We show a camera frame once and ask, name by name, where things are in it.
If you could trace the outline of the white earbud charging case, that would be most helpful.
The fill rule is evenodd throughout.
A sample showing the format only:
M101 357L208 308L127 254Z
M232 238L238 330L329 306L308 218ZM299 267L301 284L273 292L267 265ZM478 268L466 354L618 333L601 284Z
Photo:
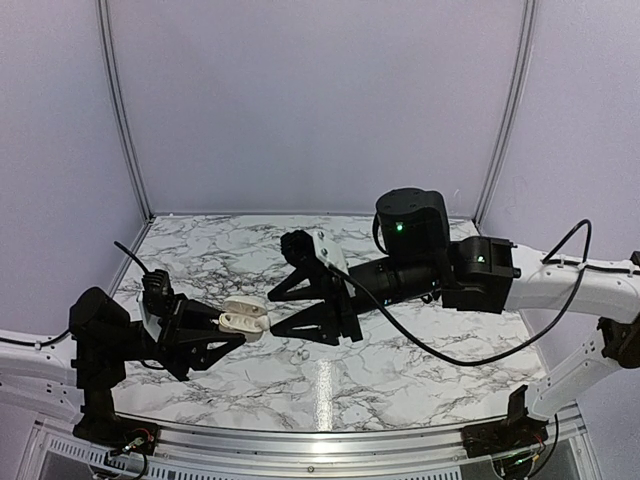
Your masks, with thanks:
M260 340L270 330L271 321L260 298L233 295L222 302L218 325L223 332L243 334L251 343Z

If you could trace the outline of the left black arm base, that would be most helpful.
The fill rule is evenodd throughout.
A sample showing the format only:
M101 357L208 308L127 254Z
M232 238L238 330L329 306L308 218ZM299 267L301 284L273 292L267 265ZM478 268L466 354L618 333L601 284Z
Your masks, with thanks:
M80 412L81 418L72 431L74 437L117 450L141 439L138 451L147 455L154 452L159 425L118 415L110 390L86 390Z

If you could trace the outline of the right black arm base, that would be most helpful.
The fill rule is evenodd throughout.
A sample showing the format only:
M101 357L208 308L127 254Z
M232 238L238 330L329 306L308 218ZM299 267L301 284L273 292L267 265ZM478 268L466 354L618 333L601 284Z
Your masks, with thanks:
M524 385L509 395L505 418L462 428L461 440L469 458L500 454L548 439L548 421L529 416L527 390Z

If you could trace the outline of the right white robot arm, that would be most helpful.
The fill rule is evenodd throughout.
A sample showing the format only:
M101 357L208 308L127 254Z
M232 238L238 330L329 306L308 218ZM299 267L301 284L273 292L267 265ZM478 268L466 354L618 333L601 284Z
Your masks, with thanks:
M594 315L594 333L545 379L509 397L495 438L515 448L564 404L607 376L639 365L639 261L592 261L541 252L493 237L450 237L443 196L414 187L376 202L372 235L379 259L348 266L338 244L296 230L280 241L291 274L269 292L273 302L308 307L275 324L273 335L326 345L359 341L359 315L407 300L433 298L457 311L500 314L548 309Z

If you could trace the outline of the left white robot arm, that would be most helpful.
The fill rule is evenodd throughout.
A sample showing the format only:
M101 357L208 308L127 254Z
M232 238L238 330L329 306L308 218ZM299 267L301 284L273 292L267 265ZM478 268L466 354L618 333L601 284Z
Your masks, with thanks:
M112 390L129 362L153 361L179 381L204 371L242 346L241 333L218 326L219 311L183 294L143 292L141 318L103 290L84 292L60 339L10 340L1 345L1 401L70 423L86 422L106 445L125 438L126 423Z

